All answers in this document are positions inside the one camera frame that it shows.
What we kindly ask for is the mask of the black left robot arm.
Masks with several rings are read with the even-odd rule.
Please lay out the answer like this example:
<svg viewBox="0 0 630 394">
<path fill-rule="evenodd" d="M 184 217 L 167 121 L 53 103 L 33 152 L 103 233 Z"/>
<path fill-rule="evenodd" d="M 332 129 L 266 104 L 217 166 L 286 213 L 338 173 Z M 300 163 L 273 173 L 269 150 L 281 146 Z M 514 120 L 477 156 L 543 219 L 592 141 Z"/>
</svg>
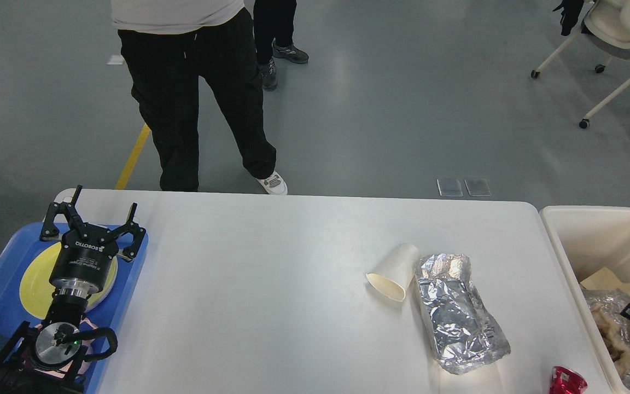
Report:
<svg viewBox="0 0 630 394">
<path fill-rule="evenodd" d="M 142 269 L 137 204 L 120 226 L 51 202 L 0 256 L 0 393 L 93 393 Z"/>
</svg>

